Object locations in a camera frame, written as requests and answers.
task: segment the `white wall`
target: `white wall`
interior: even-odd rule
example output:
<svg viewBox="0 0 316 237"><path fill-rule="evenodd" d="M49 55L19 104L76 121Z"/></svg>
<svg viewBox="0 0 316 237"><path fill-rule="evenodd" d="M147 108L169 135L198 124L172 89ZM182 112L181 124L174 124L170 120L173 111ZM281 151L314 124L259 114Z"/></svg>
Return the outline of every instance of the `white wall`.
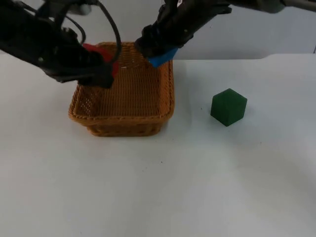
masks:
<svg viewBox="0 0 316 237"><path fill-rule="evenodd" d="M38 7L42 0L24 2ZM135 41L143 27L155 21L161 5L161 0L102 2L117 23L123 41ZM94 8L89 16L73 18L86 30L87 42L115 40L111 26L99 9ZM316 13L300 9L267 14L233 7L232 14L217 16L197 32L177 58L261 58L274 53L312 53L316 45L315 24Z"/></svg>

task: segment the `table surface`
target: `table surface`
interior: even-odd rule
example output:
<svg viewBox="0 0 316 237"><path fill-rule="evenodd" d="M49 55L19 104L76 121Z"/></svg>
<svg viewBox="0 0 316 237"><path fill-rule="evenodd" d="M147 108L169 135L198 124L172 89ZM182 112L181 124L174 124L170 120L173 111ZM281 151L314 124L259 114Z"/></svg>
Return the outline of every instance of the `table surface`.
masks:
<svg viewBox="0 0 316 237"><path fill-rule="evenodd" d="M316 56L175 61L160 134L98 138L68 119L76 84L0 56L3 237L314 237ZM224 127L212 96L248 98Z"/></svg>

